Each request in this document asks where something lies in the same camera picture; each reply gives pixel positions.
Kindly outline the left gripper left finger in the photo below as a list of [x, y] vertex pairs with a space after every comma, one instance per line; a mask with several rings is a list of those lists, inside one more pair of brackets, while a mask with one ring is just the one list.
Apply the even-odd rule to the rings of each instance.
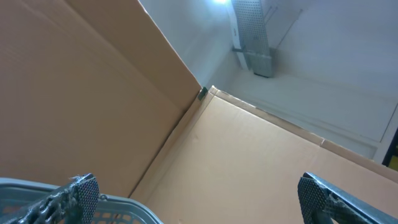
[[98, 204], [100, 191], [96, 177], [86, 174], [72, 178], [38, 200], [5, 215], [6, 224], [91, 223]]

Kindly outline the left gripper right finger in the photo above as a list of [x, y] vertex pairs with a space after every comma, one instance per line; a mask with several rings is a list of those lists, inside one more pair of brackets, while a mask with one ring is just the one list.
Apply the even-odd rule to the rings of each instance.
[[305, 224], [397, 223], [397, 218], [374, 208], [310, 172], [301, 176], [297, 192]]

